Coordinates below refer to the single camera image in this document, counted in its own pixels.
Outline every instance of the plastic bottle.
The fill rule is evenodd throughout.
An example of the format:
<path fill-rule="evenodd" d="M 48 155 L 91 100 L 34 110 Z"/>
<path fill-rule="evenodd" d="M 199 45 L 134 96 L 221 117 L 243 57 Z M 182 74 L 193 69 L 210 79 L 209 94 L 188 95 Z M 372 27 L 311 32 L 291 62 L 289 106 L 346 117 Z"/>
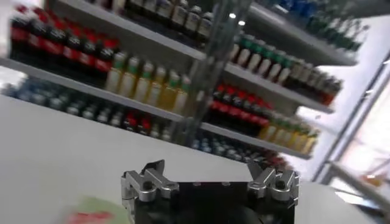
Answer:
<path fill-rule="evenodd" d="M 114 56 L 113 66 L 108 73 L 107 81 L 105 82 L 105 90 L 116 93 L 118 90 L 119 81 L 122 78 L 124 65 L 127 54 L 125 52 L 117 53 Z"/>
<path fill-rule="evenodd" d="M 118 94 L 124 97 L 132 98 L 137 83 L 137 69 L 139 66 L 139 59 L 132 57 L 127 64 L 127 71 L 123 74 L 121 83 L 119 84 Z"/>
<path fill-rule="evenodd" d="M 183 112 L 185 103 L 190 90 L 191 80 L 186 75 L 182 79 L 182 87 L 177 91 L 176 100 L 172 109 L 173 113 L 181 114 Z"/>
<path fill-rule="evenodd" d="M 174 7 L 171 17 L 171 26 L 173 29 L 178 31 L 183 30 L 185 18 L 187 17 L 187 8 L 188 3 L 186 0 L 180 0 L 180 3 Z"/>
<path fill-rule="evenodd" d="M 161 95 L 161 91 L 163 89 L 165 76 L 166 76 L 165 68 L 159 66 L 156 70 L 155 80 L 152 82 L 146 97 L 147 104 L 150 104 L 155 107 L 157 106 L 158 100 Z"/>
<path fill-rule="evenodd" d="M 159 107 L 164 110 L 171 110 L 176 99 L 177 84 L 179 82 L 179 76 L 175 71 L 169 73 L 169 81 L 166 84 L 160 98 Z"/>
<path fill-rule="evenodd" d="M 196 30 L 200 23 L 201 13 L 202 9 L 197 5 L 194 5 L 188 13 L 187 20 L 184 24 L 184 31 L 191 38 L 196 38 Z"/>
<path fill-rule="evenodd" d="M 160 0 L 160 4 L 157 8 L 157 18 L 164 25 L 168 25 L 170 22 L 171 13 L 173 10 L 173 4 L 170 0 Z"/>
<path fill-rule="evenodd" d="M 154 65 L 150 62 L 146 62 L 143 67 L 142 77 L 138 80 L 135 88 L 134 99 L 139 102 L 146 100 L 146 94 L 152 81 L 152 72 Z"/>
<path fill-rule="evenodd" d="M 213 26 L 213 14 L 211 12 L 204 13 L 197 30 L 197 39 L 200 43 L 206 43 L 211 34 Z"/>

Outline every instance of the bottle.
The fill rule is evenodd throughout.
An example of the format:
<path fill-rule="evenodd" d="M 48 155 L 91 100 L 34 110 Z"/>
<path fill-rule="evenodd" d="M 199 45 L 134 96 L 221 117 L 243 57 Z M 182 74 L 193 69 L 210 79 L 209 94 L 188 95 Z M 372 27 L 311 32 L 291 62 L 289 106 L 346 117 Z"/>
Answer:
<path fill-rule="evenodd" d="M 39 14 L 39 18 L 34 20 L 31 25 L 29 34 L 29 51 L 37 58 L 44 57 L 44 43 L 48 32 L 48 17 L 44 14 Z"/>
<path fill-rule="evenodd" d="M 170 111 L 173 108 L 173 104 L 177 94 L 177 83 L 179 82 L 179 76 L 175 71 L 169 73 L 169 81 L 165 85 L 163 92 L 161 93 L 159 107 Z"/>
<path fill-rule="evenodd" d="M 204 13 L 202 20 L 199 23 L 199 28 L 196 31 L 197 39 L 200 43 L 208 42 L 213 26 L 213 14 L 211 12 Z"/>
<path fill-rule="evenodd" d="M 319 130 L 314 130 L 309 134 L 306 144 L 301 151 L 303 154 L 309 155 L 313 151 L 314 146 L 317 144 L 319 133 Z"/>
<path fill-rule="evenodd" d="M 48 32 L 45 44 L 46 55 L 53 63 L 59 63 L 62 59 L 63 48 L 66 43 L 65 25 L 61 20 L 56 20 L 54 27 Z"/>
<path fill-rule="evenodd" d="M 191 38 L 196 38 L 196 30 L 199 25 L 201 13 L 202 9 L 199 6 L 194 5 L 188 13 L 187 20 L 184 23 L 184 31 Z"/>
<path fill-rule="evenodd" d="M 160 4 L 157 8 L 157 18 L 158 20 L 164 24 L 168 25 L 171 17 L 171 13 L 173 10 L 173 4 L 170 0 L 160 0 Z"/>
<path fill-rule="evenodd" d="M 181 114 L 183 112 L 185 103 L 190 90 L 191 80 L 186 75 L 182 79 L 182 87 L 177 91 L 176 100 L 172 109 L 173 113 Z"/>
<path fill-rule="evenodd" d="M 63 63 L 65 66 L 76 69 L 79 64 L 81 51 L 80 29 L 73 28 L 69 32 L 69 38 L 63 48 Z"/>
<path fill-rule="evenodd" d="M 112 67 L 112 59 L 115 53 L 115 48 L 116 46 L 113 40 L 105 40 L 103 48 L 100 51 L 97 51 L 95 69 L 98 78 L 107 78 L 107 74 Z"/>
<path fill-rule="evenodd" d="M 144 0 L 143 12 L 150 18 L 154 19 L 156 14 L 157 0 Z"/>
<path fill-rule="evenodd" d="M 171 17 L 171 26 L 173 29 L 181 31 L 187 16 L 188 3 L 186 0 L 180 0 L 180 3 L 177 4 L 172 13 Z"/>
<path fill-rule="evenodd" d="M 29 9 L 24 5 L 15 7 L 18 12 L 11 20 L 12 50 L 25 51 L 29 39 Z"/>
<path fill-rule="evenodd" d="M 91 33 L 86 36 L 81 48 L 79 63 L 80 70 L 87 75 L 94 74 L 96 54 L 96 37 Z"/>
<path fill-rule="evenodd" d="M 249 57 L 247 69 L 251 72 L 256 73 L 258 69 L 258 65 L 261 61 L 261 53 L 265 46 L 265 42 L 263 40 L 255 40 L 255 46 L 253 47 L 252 55 Z"/>
<path fill-rule="evenodd" d="M 138 80 L 135 87 L 134 99 L 139 102 L 144 102 L 146 100 L 146 94 L 151 84 L 152 72 L 154 66 L 150 62 L 146 62 L 143 67 L 142 77 Z"/>
<path fill-rule="evenodd" d="M 118 94 L 124 97 L 132 98 L 137 83 L 137 69 L 140 61 L 137 57 L 129 59 L 127 71 L 123 74 L 119 84 Z"/>
<path fill-rule="evenodd" d="M 272 64 L 271 60 L 274 56 L 274 50 L 275 50 L 274 46 L 266 45 L 265 48 L 266 48 L 266 50 L 264 51 L 264 54 L 263 54 L 263 60 L 261 61 L 260 66 L 259 66 L 258 71 L 257 71 L 257 74 L 260 77 L 266 77 L 266 72 L 268 71 L 269 67 L 271 66 L 271 64 Z"/>
<path fill-rule="evenodd" d="M 156 70 L 155 80 L 152 82 L 151 87 L 146 97 L 146 103 L 152 106 L 157 106 L 160 99 L 161 90 L 164 85 L 164 79 L 166 76 L 166 70 L 164 67 L 159 66 Z"/>
<path fill-rule="evenodd" d="M 295 61 L 296 58 L 293 56 L 287 56 L 285 60 L 282 63 L 282 71 L 280 72 L 279 76 L 276 79 L 276 84 L 283 86 L 288 79 L 290 73 L 291 73 L 291 64 L 292 61 Z"/>
<path fill-rule="evenodd" d="M 268 74 L 266 75 L 267 80 L 274 82 L 279 75 L 280 70 L 282 69 L 282 63 L 285 60 L 286 52 L 276 51 L 274 54 L 273 65 L 271 66 Z"/>
<path fill-rule="evenodd" d="M 245 68 L 250 56 L 250 50 L 254 45 L 255 37 L 252 35 L 244 35 L 240 42 L 241 50 L 238 54 L 236 63 L 241 67 Z"/>
<path fill-rule="evenodd" d="M 119 81 L 122 77 L 126 57 L 127 54 L 124 52 L 120 52 L 115 55 L 113 66 L 108 73 L 107 81 L 105 82 L 105 90 L 110 91 L 112 93 L 117 92 Z"/>

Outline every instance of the white table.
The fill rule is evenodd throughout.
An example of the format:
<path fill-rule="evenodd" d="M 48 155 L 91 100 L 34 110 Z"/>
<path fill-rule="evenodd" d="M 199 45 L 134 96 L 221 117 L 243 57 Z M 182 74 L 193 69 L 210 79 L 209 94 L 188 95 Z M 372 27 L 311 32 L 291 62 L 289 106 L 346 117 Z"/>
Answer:
<path fill-rule="evenodd" d="M 249 181 L 235 161 L 0 96 L 0 222 L 61 223 L 83 195 L 121 203 L 120 176 L 166 160 L 174 181 Z M 299 224 L 367 224 L 329 187 L 303 183 Z"/>

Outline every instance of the red label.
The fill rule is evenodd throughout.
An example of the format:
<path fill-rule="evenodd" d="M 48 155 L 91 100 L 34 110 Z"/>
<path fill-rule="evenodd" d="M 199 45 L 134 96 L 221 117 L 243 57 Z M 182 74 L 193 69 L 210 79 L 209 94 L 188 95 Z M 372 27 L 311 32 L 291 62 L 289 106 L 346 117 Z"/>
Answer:
<path fill-rule="evenodd" d="M 230 110 L 229 110 L 229 115 L 231 116 L 237 116 L 239 115 L 241 112 L 240 109 L 238 109 L 237 107 L 230 107 Z"/>
<path fill-rule="evenodd" d="M 79 61 L 85 65 L 93 66 L 95 63 L 95 58 L 91 55 L 80 53 Z"/>
<path fill-rule="evenodd" d="M 97 68 L 100 71 L 109 72 L 111 66 L 112 66 L 111 61 L 102 61 L 100 59 L 96 59 L 95 68 Z"/>
<path fill-rule="evenodd" d="M 268 124 L 268 120 L 267 119 L 264 119 L 262 117 L 259 117 L 259 120 L 258 120 L 258 124 L 260 124 L 260 126 L 265 126 Z"/>
<path fill-rule="evenodd" d="M 37 48 L 44 48 L 44 38 L 37 37 L 34 34 L 29 35 L 29 44 Z"/>
<path fill-rule="evenodd" d="M 244 121 L 246 120 L 249 120 L 250 118 L 250 113 L 246 112 L 246 111 L 241 111 L 241 113 L 239 114 L 240 118 Z"/>
<path fill-rule="evenodd" d="M 49 41 L 49 40 L 46 40 L 44 42 L 44 48 L 48 52 L 50 52 L 52 54 L 55 54 L 55 55 L 60 55 L 63 52 L 63 45 L 62 44 L 55 43 L 55 42 L 52 42 L 52 41 Z"/>
<path fill-rule="evenodd" d="M 11 29 L 11 38 L 13 40 L 27 41 L 28 37 L 29 33 L 23 29 L 14 27 Z"/>
<path fill-rule="evenodd" d="M 66 58 L 70 60 L 75 60 L 75 59 L 79 59 L 80 52 L 65 46 L 63 48 L 63 54 Z"/>

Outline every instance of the bottle label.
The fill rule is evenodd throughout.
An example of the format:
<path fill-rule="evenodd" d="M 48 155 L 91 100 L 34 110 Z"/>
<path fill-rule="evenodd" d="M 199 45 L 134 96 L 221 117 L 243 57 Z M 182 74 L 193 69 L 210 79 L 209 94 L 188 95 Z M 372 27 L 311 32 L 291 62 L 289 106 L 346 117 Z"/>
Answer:
<path fill-rule="evenodd" d="M 271 139 L 272 135 L 274 135 L 275 131 L 276 131 L 276 127 L 274 127 L 274 126 L 268 127 L 268 130 L 267 130 L 267 133 L 266 133 L 264 140 L 269 141 Z"/>
<path fill-rule="evenodd" d="M 271 61 L 269 59 L 263 60 L 263 62 L 261 62 L 260 67 L 258 68 L 259 75 L 264 75 L 264 73 L 268 70 L 270 65 L 271 65 Z"/>
<path fill-rule="evenodd" d="M 55 54 L 55 55 L 60 55 L 63 53 L 63 45 L 62 44 L 55 43 L 55 42 L 52 42 L 49 40 L 46 40 L 44 43 L 45 43 L 44 48 L 48 52 Z"/>
<path fill-rule="evenodd" d="M 13 27 L 11 29 L 11 38 L 18 41 L 27 41 L 29 33 L 23 29 Z"/>
<path fill-rule="evenodd" d="M 248 69 L 253 71 L 257 65 L 259 64 L 261 60 L 261 56 L 258 55 L 258 54 L 254 54 L 251 58 L 250 58 L 250 61 L 249 61 L 249 64 L 248 64 Z"/>
<path fill-rule="evenodd" d="M 157 10 L 157 14 L 159 14 L 164 18 L 169 18 L 169 16 L 171 15 L 171 11 L 172 11 L 172 4 L 167 0 L 163 0 L 160 2 L 160 6 Z"/>
<path fill-rule="evenodd" d="M 81 52 L 79 61 L 82 64 L 85 64 L 85 65 L 88 65 L 88 66 L 93 66 L 94 63 L 95 63 L 95 58 L 93 56 L 91 56 L 91 55 L 87 55 L 87 54 L 84 54 L 84 53 Z"/>
<path fill-rule="evenodd" d="M 277 83 L 279 85 L 284 84 L 284 82 L 287 79 L 287 77 L 289 76 L 289 74 L 290 74 L 290 69 L 289 68 L 283 68 L 283 70 L 280 73 L 280 76 L 278 78 L 278 82 Z"/>
<path fill-rule="evenodd" d="M 124 74 L 121 87 L 119 88 L 119 95 L 124 97 L 130 97 L 131 90 L 134 85 L 134 78 L 129 74 Z"/>
<path fill-rule="evenodd" d="M 267 79 L 269 81 L 273 81 L 273 79 L 279 74 L 281 68 L 282 67 L 280 66 L 280 64 L 274 64 L 271 70 L 269 71 Z"/>
<path fill-rule="evenodd" d="M 148 11 L 155 12 L 156 2 L 156 0 L 145 0 L 144 8 Z"/>
<path fill-rule="evenodd" d="M 190 31 L 196 31 L 197 24 L 199 23 L 200 17 L 195 13 L 190 13 L 188 15 L 187 22 L 185 23 L 185 27 Z"/>
<path fill-rule="evenodd" d="M 131 0 L 131 2 L 135 5 L 142 7 L 143 0 Z"/>
<path fill-rule="evenodd" d="M 63 54 L 66 58 L 70 60 L 75 60 L 79 58 L 80 52 L 74 49 L 69 48 L 68 46 L 65 46 L 63 48 Z"/>
<path fill-rule="evenodd" d="M 145 79 L 140 79 L 140 81 L 138 81 L 138 84 L 136 86 L 135 96 L 134 96 L 135 100 L 142 102 L 145 99 L 148 85 L 149 82 Z"/>
<path fill-rule="evenodd" d="M 177 23 L 178 25 L 183 25 L 185 14 L 186 14 L 186 10 L 183 7 L 176 6 L 172 15 L 173 22 Z"/>
<path fill-rule="evenodd" d="M 158 98 L 160 97 L 161 93 L 161 85 L 160 84 L 153 84 L 151 88 L 151 92 L 149 93 L 149 98 L 147 100 L 147 103 L 156 106 Z"/>
<path fill-rule="evenodd" d="M 111 67 L 112 67 L 112 61 L 103 61 L 100 59 L 96 59 L 95 61 L 95 68 L 102 72 L 109 72 Z"/>
<path fill-rule="evenodd" d="M 118 89 L 118 83 L 121 78 L 121 74 L 117 69 L 112 69 L 108 73 L 107 83 L 105 89 L 107 91 L 116 93 L 116 90 Z"/>
<path fill-rule="evenodd" d="M 200 33 L 205 37 L 210 36 L 211 26 L 212 26 L 211 21 L 207 19 L 202 19 L 199 25 L 198 33 Z"/>
<path fill-rule="evenodd" d="M 244 66 L 245 62 L 248 61 L 250 51 L 248 49 L 243 49 L 239 54 L 237 64 Z"/>
<path fill-rule="evenodd" d="M 187 96 L 188 96 L 187 93 L 182 93 L 182 94 L 177 95 L 175 105 L 173 107 L 174 113 L 181 113 L 182 112 L 184 105 L 185 105 L 185 102 L 187 101 Z"/>
<path fill-rule="evenodd" d="M 41 48 L 44 47 L 44 39 L 42 37 L 37 37 L 34 34 L 29 35 L 29 44 L 34 47 Z"/>
<path fill-rule="evenodd" d="M 230 61 L 233 60 L 236 57 L 236 54 L 237 54 L 238 50 L 239 50 L 238 44 L 234 44 L 233 50 L 230 53 Z"/>

